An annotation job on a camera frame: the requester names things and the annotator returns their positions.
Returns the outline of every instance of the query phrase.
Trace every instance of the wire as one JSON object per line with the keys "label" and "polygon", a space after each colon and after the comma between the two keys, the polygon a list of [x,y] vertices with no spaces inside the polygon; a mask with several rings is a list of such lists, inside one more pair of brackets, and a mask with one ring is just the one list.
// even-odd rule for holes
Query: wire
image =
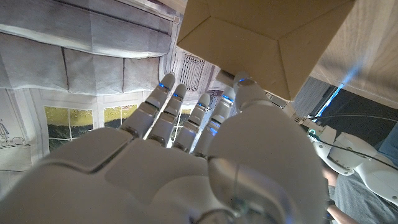
{"label": "wire", "polygon": [[396,119],[392,118],[385,118],[379,115],[367,115],[367,114],[335,114],[335,115],[329,115],[329,116],[317,116],[317,117],[312,117],[309,118],[310,120],[314,119],[325,119],[325,118],[335,118],[335,117],[344,117],[344,116],[359,116],[359,117],[366,117],[366,118],[379,118],[379,119],[385,119],[388,121],[393,121],[393,122],[398,122]]}
{"label": "wire", "polygon": [[381,162],[382,164],[387,165],[387,166],[389,166],[389,167],[391,167],[391,168],[393,168],[393,169],[395,169],[395,170],[398,170],[398,168],[396,168],[395,166],[392,166],[392,165],[390,165],[390,164],[388,164],[388,163],[386,163],[386,162],[384,162],[384,161],[381,161],[380,159],[376,159],[376,158],[373,157],[373,156],[369,156],[369,155],[364,154],[364,153],[361,153],[361,152],[356,152],[356,151],[351,150],[351,149],[346,149],[346,148],[343,148],[343,147],[335,146],[335,145],[333,145],[333,144],[329,144],[329,143],[327,143],[327,142],[324,142],[324,141],[322,141],[322,140],[320,140],[320,139],[317,139],[317,140],[318,140],[318,142],[321,142],[321,143],[323,143],[323,144],[327,144],[328,146],[336,147],[336,148],[338,148],[338,149],[346,150],[346,151],[348,151],[348,152],[353,152],[353,153],[359,154],[359,155],[361,155],[361,156],[366,156],[366,157],[368,157],[368,158],[374,159],[375,161]]}

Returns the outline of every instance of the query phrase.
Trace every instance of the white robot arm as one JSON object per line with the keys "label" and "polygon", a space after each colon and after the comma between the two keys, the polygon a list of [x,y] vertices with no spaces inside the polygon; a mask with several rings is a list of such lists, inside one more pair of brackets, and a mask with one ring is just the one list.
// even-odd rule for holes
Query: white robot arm
{"label": "white robot arm", "polygon": [[[198,156],[187,152],[208,96],[164,147],[181,86],[142,139],[172,89],[168,74],[120,129],[91,131],[36,164],[0,202],[1,222],[320,223],[325,181],[311,142],[254,80],[234,82],[193,150]],[[239,113],[227,119],[232,103]]]}
{"label": "white robot arm", "polygon": [[[387,157],[377,153],[373,146],[352,134],[341,133],[336,138],[335,129],[317,125],[311,119],[297,119],[289,107],[284,110],[289,111],[287,114],[306,130],[318,156],[329,167],[341,175],[352,175],[357,172],[367,188],[398,205],[398,171],[392,168],[395,165]],[[338,147],[357,153],[344,151]],[[379,159],[392,167],[365,155]]]}

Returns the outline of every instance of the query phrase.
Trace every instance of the cardboard flap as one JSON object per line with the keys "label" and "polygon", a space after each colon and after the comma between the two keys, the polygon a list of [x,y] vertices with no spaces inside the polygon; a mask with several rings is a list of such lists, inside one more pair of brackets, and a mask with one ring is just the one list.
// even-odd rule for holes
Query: cardboard flap
{"label": "cardboard flap", "polygon": [[210,18],[210,11],[205,1],[188,1],[185,14],[190,15],[190,19],[184,20],[182,23],[177,43],[202,22]]}
{"label": "cardboard flap", "polygon": [[354,1],[347,2],[279,39],[291,99],[299,92],[353,6]]}
{"label": "cardboard flap", "polygon": [[208,0],[208,5],[212,17],[277,40],[346,1]]}
{"label": "cardboard flap", "polygon": [[266,90],[290,98],[276,40],[211,17],[178,46],[229,73],[246,71]]}

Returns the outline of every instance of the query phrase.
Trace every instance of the window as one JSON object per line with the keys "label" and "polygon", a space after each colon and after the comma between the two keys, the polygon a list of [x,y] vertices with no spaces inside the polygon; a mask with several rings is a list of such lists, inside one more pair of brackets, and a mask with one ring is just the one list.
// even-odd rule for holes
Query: window
{"label": "window", "polygon": [[135,110],[137,105],[117,106],[114,108],[105,108],[104,125],[105,127],[119,128]]}
{"label": "window", "polygon": [[50,152],[93,129],[92,110],[44,107]]}
{"label": "window", "polygon": [[175,126],[173,128],[172,135],[170,137],[170,141],[168,143],[169,147],[171,146],[171,144],[173,144],[175,138],[181,131],[181,128],[184,125],[184,122],[186,122],[188,120],[190,114],[191,114],[191,109],[182,109],[181,110],[180,114],[178,115],[177,123],[175,124]]}

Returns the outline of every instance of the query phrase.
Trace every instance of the gray shirt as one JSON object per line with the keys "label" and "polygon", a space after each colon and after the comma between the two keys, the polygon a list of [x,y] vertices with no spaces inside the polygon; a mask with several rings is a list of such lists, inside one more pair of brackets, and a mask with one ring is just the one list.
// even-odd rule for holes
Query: gray shirt
{"label": "gray shirt", "polygon": [[339,175],[336,188],[329,186],[329,194],[342,212],[360,224],[398,223],[398,207],[370,191],[356,172]]}

